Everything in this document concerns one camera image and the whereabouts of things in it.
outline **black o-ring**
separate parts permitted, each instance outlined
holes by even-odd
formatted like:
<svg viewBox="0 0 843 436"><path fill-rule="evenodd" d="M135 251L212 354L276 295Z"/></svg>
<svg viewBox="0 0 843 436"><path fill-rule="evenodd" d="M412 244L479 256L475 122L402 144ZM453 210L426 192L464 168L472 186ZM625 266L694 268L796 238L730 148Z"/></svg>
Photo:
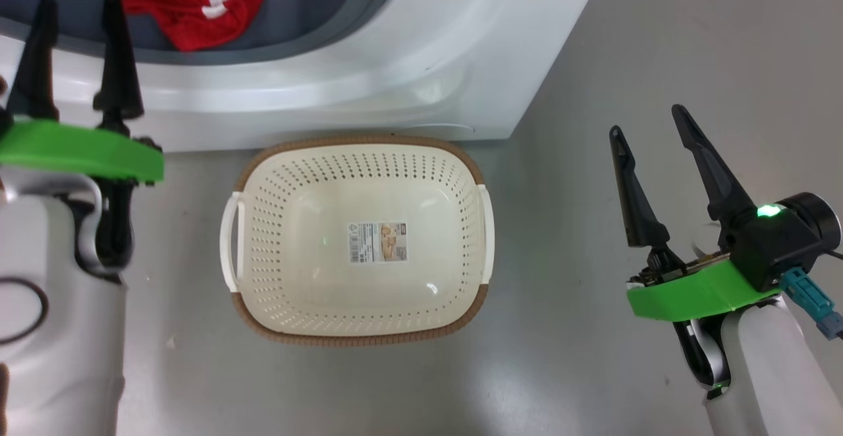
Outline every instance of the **black o-ring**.
<svg viewBox="0 0 843 436"><path fill-rule="evenodd" d="M29 328L24 329L21 332L18 332L18 334L13 335L12 337L6 337L5 339L0 339L0 346L4 346L6 344L11 344L12 342L18 341L20 339L23 339L24 337L29 336L29 334L31 334L36 329L38 329L42 324L44 324L44 320L47 319L47 311L50 308L50 302L47 299L47 294L44 292L43 289L39 288L39 286L37 286L36 284L31 283L30 281L24 280L23 278L0 278L0 285L3 285L3 284L23 285L23 286L26 286L26 288L29 288L32 292L36 293L36 295L38 296L38 299L40 299L40 302L41 302L41 314L38 316L38 319L36 319L36 322L34 322Z"/></svg>

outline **green plastic bracket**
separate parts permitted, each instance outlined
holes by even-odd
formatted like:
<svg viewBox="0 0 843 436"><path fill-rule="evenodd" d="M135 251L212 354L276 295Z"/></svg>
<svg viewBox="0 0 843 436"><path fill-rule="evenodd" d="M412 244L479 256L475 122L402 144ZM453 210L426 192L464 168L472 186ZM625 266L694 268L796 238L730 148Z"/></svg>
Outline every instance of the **green plastic bracket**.
<svg viewBox="0 0 843 436"><path fill-rule="evenodd" d="M636 316L679 322L728 313L780 292L757 292L726 259L687 277L626 292Z"/></svg>
<svg viewBox="0 0 843 436"><path fill-rule="evenodd" d="M109 178L163 181L163 154L108 130L16 121L0 138L0 163Z"/></svg>

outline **barcode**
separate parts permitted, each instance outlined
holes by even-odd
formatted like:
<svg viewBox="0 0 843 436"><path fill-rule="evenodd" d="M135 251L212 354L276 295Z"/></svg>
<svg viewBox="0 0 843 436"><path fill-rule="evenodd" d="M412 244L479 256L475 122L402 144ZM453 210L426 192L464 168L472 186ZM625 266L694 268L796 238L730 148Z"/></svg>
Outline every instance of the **barcode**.
<svg viewBox="0 0 843 436"><path fill-rule="evenodd" d="M350 249L352 249L352 263L358 263L360 261L360 237L352 235L348 238L348 243Z"/></svg>

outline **gray floor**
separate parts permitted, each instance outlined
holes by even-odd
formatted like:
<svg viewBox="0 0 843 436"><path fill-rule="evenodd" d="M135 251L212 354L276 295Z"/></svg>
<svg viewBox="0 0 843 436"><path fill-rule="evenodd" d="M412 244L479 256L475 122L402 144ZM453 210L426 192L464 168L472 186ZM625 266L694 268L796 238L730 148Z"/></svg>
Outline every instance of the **gray floor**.
<svg viewBox="0 0 843 436"><path fill-rule="evenodd" d="M685 103L750 195L843 209L843 0L592 0L517 132L467 145L497 218L487 303L431 342L266 342L235 315L219 218L252 153L173 155L138 194L126 392L133 434L709 435L669 325L634 319L607 133L621 124L653 208L690 257L705 193L678 141ZM813 276L843 301L843 263ZM838 396L843 344L797 310Z"/></svg>

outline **white plastic basket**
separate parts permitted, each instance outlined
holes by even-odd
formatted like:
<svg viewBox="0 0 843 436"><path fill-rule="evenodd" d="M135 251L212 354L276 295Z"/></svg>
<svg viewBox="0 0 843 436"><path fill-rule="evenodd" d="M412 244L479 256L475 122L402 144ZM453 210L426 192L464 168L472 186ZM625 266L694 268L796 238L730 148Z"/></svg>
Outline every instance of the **white plastic basket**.
<svg viewBox="0 0 843 436"><path fill-rule="evenodd" d="M220 256L235 307L279 342L367 345L458 330L481 307L493 268L482 183L463 151L427 138L266 150L223 214Z"/></svg>

